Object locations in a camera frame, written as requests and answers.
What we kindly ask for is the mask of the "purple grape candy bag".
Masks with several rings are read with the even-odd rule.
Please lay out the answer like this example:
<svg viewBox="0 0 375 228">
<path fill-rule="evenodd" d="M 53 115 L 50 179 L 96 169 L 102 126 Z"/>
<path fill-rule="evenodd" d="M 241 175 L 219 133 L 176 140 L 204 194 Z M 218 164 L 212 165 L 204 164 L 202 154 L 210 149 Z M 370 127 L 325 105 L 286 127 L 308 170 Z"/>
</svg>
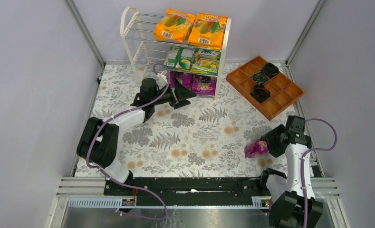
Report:
<svg viewBox="0 0 375 228">
<path fill-rule="evenodd" d="M 215 96 L 216 77 L 193 75 L 192 91 L 198 95 Z"/>
<path fill-rule="evenodd" d="M 255 155 L 264 155 L 269 151 L 269 146 L 266 141 L 257 140 L 246 145 L 244 149 L 245 158 L 253 158 Z"/>
<path fill-rule="evenodd" d="M 186 72 L 177 72 L 171 71 L 170 72 L 170 87 L 175 88 L 175 82 L 173 81 L 173 77 L 177 79 L 184 87 L 191 88 L 193 82 L 193 74 L 186 73 Z"/>
</svg>

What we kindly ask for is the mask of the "green candy bag underneath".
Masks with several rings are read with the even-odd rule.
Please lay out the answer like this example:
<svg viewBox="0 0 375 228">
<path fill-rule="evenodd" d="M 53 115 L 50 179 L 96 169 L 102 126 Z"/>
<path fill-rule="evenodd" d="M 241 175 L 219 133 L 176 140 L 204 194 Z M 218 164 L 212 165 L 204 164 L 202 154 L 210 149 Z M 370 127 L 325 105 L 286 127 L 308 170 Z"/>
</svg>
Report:
<svg viewBox="0 0 375 228">
<path fill-rule="evenodd" d="M 165 58 L 164 65 L 168 69 L 189 72 L 191 69 L 193 55 L 194 52 L 190 49 L 171 46 Z"/>
</svg>

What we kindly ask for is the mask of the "green Fox's candy bag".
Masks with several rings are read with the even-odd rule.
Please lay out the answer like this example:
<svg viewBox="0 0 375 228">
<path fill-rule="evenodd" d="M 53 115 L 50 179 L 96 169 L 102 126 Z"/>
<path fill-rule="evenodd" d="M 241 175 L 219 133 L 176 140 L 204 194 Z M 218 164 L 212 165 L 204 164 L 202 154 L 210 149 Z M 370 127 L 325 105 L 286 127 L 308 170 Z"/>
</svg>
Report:
<svg viewBox="0 0 375 228">
<path fill-rule="evenodd" d="M 221 52 L 196 48 L 190 72 L 199 75 L 216 76 L 219 71 Z"/>
</svg>

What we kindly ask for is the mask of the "orange compartment tray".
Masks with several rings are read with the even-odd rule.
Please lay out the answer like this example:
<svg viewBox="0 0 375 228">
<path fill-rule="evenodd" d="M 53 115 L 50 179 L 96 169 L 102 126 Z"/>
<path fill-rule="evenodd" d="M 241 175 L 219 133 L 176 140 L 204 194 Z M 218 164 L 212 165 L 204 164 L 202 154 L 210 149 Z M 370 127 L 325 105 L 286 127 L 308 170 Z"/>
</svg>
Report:
<svg viewBox="0 0 375 228">
<path fill-rule="evenodd" d="M 265 101 L 258 102 L 251 95 L 257 84 L 252 79 L 252 76 L 260 72 L 267 63 L 267 60 L 263 57 L 257 56 L 228 73 L 226 80 L 261 114 L 268 120 L 272 120 L 298 101 L 305 91 L 282 72 L 279 72 L 272 78 L 266 77 L 266 81 L 263 85 L 265 89 L 270 92 L 270 96 Z"/>
</svg>

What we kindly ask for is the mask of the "white metal shelf rack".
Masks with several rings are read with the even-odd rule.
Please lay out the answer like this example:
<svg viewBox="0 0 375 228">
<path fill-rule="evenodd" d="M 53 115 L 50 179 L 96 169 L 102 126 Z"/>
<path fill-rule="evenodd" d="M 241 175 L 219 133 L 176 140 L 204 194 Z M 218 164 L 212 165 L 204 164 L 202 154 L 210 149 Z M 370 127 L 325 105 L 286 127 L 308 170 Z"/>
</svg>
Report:
<svg viewBox="0 0 375 228">
<path fill-rule="evenodd" d="M 190 45 L 188 43 L 188 40 L 182 43 L 174 40 L 157 40 L 153 35 L 153 31 L 156 24 L 158 24 L 163 19 L 164 15 L 141 13 L 139 9 L 135 7 L 127 7 L 122 13 L 120 36 L 123 40 L 125 50 L 129 61 L 132 64 L 134 73 L 139 81 L 142 81 L 145 77 L 155 76 L 154 64 L 164 64 L 165 58 L 171 46 L 190 49 L 193 52 L 195 52 L 196 48 L 203 48 Z M 220 83 L 222 79 L 223 66 L 225 63 L 230 27 L 231 18 L 228 18 L 221 50 L 215 50 L 221 52 L 218 74 L 216 76 L 212 76 L 216 77 L 217 79 L 215 96 L 213 96 L 215 99 L 219 97 Z"/>
</svg>

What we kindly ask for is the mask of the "orange mango candy bag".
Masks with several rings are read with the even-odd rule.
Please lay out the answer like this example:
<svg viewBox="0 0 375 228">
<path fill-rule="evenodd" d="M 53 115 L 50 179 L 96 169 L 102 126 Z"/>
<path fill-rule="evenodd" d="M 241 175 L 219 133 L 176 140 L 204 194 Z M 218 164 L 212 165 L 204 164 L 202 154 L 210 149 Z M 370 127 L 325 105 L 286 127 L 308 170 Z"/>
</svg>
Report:
<svg viewBox="0 0 375 228">
<path fill-rule="evenodd" d="M 228 17 L 198 13 L 188 43 L 193 46 L 221 50 Z"/>
<path fill-rule="evenodd" d="M 163 19 L 156 24 L 153 35 L 159 41 L 185 42 L 189 38 L 195 20 L 196 17 L 193 14 L 168 9 Z"/>
</svg>

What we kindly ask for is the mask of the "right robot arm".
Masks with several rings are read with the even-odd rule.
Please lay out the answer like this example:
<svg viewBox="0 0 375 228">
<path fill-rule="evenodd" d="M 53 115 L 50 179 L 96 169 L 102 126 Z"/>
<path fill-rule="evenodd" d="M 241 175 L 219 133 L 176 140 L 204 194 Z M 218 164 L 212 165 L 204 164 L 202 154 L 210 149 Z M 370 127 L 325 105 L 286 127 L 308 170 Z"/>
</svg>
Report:
<svg viewBox="0 0 375 228">
<path fill-rule="evenodd" d="M 272 205 L 269 226 L 272 228 L 314 228 L 322 216 L 323 203 L 316 200 L 310 172 L 311 138 L 305 135 L 305 119 L 290 115 L 281 124 L 262 136 L 269 154 L 285 155 L 286 173 L 267 168 L 260 176 L 261 184 L 270 192 Z"/>
</svg>

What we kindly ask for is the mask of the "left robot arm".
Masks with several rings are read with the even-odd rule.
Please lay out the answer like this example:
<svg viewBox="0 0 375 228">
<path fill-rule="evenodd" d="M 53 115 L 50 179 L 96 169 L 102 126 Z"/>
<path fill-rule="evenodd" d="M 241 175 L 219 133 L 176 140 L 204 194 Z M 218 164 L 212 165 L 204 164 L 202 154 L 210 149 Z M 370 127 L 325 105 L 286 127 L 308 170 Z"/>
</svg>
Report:
<svg viewBox="0 0 375 228">
<path fill-rule="evenodd" d="M 168 103 L 178 109 L 189 105 L 189 99 L 196 96 L 196 93 L 177 80 L 174 80 L 174 88 L 169 84 L 160 88 L 153 78 L 143 79 L 140 91 L 128 109 L 106 120 L 96 117 L 88 119 L 76 154 L 90 168 L 101 171 L 106 178 L 125 184 L 132 173 L 116 159 L 119 136 L 131 127 L 148 121 L 154 114 L 156 105 Z"/>
</svg>

